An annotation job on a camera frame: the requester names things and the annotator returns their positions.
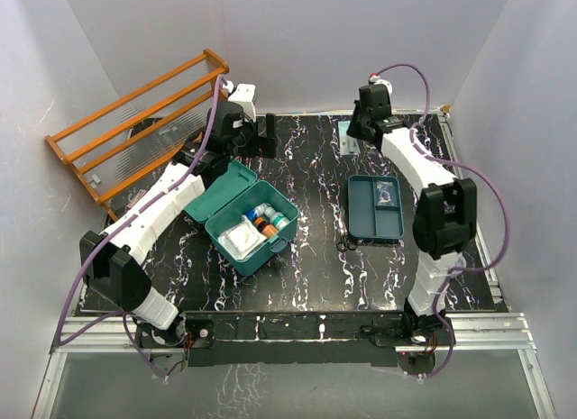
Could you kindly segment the white blue sachet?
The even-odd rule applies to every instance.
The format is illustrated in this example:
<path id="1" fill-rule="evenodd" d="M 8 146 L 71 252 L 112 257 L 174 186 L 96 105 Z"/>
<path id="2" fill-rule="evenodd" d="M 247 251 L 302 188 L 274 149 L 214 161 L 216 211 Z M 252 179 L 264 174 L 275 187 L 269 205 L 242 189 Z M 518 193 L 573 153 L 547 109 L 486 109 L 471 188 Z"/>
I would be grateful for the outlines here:
<path id="1" fill-rule="evenodd" d="M 341 156 L 356 156 L 361 153 L 359 142 L 347 133 L 349 126 L 349 121 L 341 121 L 337 123 L 339 152 Z"/>

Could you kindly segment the white bottle blue label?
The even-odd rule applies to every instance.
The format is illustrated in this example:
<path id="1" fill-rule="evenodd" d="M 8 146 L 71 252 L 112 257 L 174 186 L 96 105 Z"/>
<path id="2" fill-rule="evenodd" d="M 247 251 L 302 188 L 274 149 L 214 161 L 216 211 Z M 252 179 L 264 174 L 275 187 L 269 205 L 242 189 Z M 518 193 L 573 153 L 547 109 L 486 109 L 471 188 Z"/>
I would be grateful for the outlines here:
<path id="1" fill-rule="evenodd" d="M 249 210 L 245 213 L 245 216 L 251 221 L 254 222 L 257 218 L 264 215 L 265 211 L 269 205 L 267 203 L 262 203 L 260 205 L 255 206 L 253 209 Z"/>

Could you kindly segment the white bottle green label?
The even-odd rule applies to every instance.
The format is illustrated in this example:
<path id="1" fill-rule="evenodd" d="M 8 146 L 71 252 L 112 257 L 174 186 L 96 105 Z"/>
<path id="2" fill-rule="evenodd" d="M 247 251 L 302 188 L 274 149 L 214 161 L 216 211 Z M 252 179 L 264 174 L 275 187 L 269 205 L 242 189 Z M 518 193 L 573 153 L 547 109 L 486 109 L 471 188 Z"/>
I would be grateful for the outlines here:
<path id="1" fill-rule="evenodd" d="M 268 206 L 264 211 L 270 224 L 277 230 L 282 230 L 289 224 L 289 219 L 281 212 L 275 210 L 272 206 Z"/>

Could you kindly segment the teal plastic medicine box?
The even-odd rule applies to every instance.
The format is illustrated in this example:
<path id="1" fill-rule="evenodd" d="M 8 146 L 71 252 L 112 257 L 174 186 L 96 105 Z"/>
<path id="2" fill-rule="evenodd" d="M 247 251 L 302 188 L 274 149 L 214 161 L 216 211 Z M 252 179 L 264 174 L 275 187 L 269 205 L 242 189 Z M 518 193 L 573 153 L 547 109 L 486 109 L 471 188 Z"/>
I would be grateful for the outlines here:
<path id="1" fill-rule="evenodd" d="M 244 277 L 284 251 L 297 234 L 298 208 L 235 160 L 185 212 L 205 227 L 216 249 Z"/>

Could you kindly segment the clear bag small items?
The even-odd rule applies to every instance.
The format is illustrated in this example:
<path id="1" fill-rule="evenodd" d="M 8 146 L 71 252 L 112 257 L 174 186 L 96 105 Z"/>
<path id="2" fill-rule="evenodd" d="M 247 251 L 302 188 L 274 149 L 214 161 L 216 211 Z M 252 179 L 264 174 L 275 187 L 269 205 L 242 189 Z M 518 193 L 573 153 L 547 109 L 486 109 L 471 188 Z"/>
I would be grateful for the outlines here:
<path id="1" fill-rule="evenodd" d="M 397 188 L 389 180 L 377 180 L 374 184 L 375 204 L 379 207 L 396 207 L 398 205 Z"/>

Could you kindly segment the brown bottle orange label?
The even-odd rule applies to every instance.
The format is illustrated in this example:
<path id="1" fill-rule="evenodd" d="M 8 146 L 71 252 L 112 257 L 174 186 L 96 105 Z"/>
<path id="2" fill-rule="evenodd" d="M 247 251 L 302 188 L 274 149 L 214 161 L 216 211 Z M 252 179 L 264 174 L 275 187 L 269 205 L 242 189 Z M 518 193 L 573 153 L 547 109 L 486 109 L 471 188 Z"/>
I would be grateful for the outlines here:
<path id="1" fill-rule="evenodd" d="M 254 221 L 254 225 L 259 233 L 264 235 L 267 239 L 270 239 L 278 234 L 278 229 L 274 227 L 272 224 L 267 222 L 262 217 L 258 217 Z"/>

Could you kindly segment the dark teal tray insert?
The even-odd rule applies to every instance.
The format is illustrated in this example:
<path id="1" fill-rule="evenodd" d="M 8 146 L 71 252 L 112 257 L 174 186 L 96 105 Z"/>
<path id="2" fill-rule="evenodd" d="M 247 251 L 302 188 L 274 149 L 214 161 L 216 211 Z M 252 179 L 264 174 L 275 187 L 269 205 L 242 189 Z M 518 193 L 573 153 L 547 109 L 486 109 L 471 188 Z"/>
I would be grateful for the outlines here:
<path id="1" fill-rule="evenodd" d="M 375 204 L 374 184 L 389 180 L 397 188 L 398 205 Z M 356 241 L 396 244 L 404 235 L 404 220 L 398 180 L 392 176 L 353 175 L 348 178 L 348 231 Z"/>

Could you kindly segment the white square gauze pack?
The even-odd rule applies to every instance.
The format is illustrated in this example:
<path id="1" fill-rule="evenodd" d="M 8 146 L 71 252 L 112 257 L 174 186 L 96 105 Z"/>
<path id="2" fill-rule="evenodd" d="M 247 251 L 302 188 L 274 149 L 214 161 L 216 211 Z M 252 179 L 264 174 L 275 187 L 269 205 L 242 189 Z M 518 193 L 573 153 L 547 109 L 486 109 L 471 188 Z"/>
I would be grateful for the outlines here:
<path id="1" fill-rule="evenodd" d="M 220 245 L 237 261 L 246 260 L 266 240 L 249 220 L 241 221 L 218 237 Z"/>

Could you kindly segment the small scissors white sheath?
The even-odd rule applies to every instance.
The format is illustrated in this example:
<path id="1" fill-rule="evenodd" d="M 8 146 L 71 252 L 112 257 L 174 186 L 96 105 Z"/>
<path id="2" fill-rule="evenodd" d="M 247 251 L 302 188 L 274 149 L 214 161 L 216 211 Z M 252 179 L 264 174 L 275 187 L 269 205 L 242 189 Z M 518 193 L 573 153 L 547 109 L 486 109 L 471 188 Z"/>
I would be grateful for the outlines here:
<path id="1" fill-rule="evenodd" d="M 356 250 L 357 244 L 349 238 L 349 234 L 345 227 L 340 226 L 337 229 L 337 242 L 335 247 L 339 252 L 346 252 L 348 250 Z"/>

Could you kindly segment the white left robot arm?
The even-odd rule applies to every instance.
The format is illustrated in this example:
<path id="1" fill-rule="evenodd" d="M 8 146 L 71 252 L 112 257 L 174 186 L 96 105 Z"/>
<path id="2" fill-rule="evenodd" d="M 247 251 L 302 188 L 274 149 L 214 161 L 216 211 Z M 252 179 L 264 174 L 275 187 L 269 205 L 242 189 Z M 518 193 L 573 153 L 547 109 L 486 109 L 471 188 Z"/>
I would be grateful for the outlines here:
<path id="1" fill-rule="evenodd" d="M 185 207 L 201 199 L 210 210 L 210 192 L 224 196 L 232 161 L 276 156 L 276 117 L 267 114 L 260 132 L 249 114 L 253 105 L 220 101 L 207 114 L 206 127 L 190 134 L 158 181 L 117 222 L 80 241 L 80 274 L 87 289 L 147 324 L 168 346 L 186 335 L 185 317 L 153 287 L 142 264 L 152 246 Z"/>

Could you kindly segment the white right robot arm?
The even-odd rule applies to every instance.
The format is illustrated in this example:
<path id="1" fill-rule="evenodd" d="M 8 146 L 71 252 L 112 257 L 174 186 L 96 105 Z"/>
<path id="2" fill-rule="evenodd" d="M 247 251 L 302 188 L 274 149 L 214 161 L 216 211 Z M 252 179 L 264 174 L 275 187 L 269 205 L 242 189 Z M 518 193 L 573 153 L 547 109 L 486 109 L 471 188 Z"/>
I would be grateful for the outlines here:
<path id="1" fill-rule="evenodd" d="M 463 249 L 476 235 L 477 187 L 434 161 L 416 131 L 393 116 L 384 84 L 359 88 L 347 135 L 373 144 L 418 193 L 412 224 L 419 249 L 417 272 L 399 336 L 423 343 L 446 323 L 448 284 L 452 275 L 463 271 Z"/>

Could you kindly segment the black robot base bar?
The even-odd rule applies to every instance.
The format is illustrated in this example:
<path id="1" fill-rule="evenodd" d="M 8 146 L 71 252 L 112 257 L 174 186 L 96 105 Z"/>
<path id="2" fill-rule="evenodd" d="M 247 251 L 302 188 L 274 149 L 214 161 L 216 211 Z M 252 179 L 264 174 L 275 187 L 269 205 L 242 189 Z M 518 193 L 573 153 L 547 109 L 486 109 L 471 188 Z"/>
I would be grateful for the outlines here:
<path id="1" fill-rule="evenodd" d="M 454 343 L 446 315 L 409 311 L 190 312 L 171 333 L 136 321 L 154 357 L 176 353 L 190 367 L 232 364 L 370 363 L 395 366 L 399 349 L 430 354 Z"/>

